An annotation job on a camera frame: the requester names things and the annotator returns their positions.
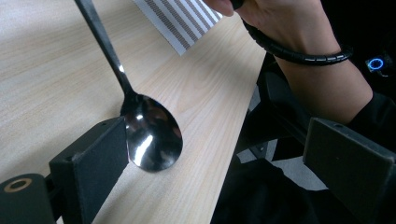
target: black and white stripes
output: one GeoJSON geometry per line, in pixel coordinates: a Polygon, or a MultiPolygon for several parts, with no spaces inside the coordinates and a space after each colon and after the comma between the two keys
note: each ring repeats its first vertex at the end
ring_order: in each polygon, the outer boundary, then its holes
{"type": "Polygon", "coordinates": [[[134,0],[179,55],[222,17],[201,0],[134,0]]]}

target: metal spoon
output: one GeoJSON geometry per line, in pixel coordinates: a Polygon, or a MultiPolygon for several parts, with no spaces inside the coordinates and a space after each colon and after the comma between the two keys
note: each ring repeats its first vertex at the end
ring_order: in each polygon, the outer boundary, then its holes
{"type": "Polygon", "coordinates": [[[160,103],[132,89],[92,0],[76,3],[122,87],[124,101],[120,114],[125,117],[130,161],[149,172],[170,167],[183,147],[176,120],[160,103]]]}

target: bracelet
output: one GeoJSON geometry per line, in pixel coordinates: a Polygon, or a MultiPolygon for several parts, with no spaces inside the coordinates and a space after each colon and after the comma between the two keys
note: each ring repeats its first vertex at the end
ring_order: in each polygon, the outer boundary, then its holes
{"type": "Polygon", "coordinates": [[[309,55],[294,52],[283,48],[256,27],[247,24],[245,21],[243,21],[243,23],[258,45],[264,48],[268,53],[292,63],[324,66],[343,62],[353,54],[353,48],[345,45],[341,46],[341,52],[332,55],[309,55]]]}

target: black sleeve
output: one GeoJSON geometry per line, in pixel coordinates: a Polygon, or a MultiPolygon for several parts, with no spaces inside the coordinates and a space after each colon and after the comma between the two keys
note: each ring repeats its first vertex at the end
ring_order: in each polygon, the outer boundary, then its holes
{"type": "Polygon", "coordinates": [[[396,152],[396,104],[387,96],[374,93],[369,104],[347,126],[396,152]]]}

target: wooden table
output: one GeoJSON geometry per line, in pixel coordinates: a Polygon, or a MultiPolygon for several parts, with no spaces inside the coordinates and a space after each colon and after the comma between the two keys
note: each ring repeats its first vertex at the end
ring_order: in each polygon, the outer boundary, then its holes
{"type": "MultiPolygon", "coordinates": [[[[223,18],[179,56],[132,0],[95,0],[134,89],[177,119],[183,152],[148,174],[129,164],[96,223],[209,223],[264,50],[223,18]]],[[[123,94],[73,0],[0,0],[0,182],[48,162],[123,94]]]]}

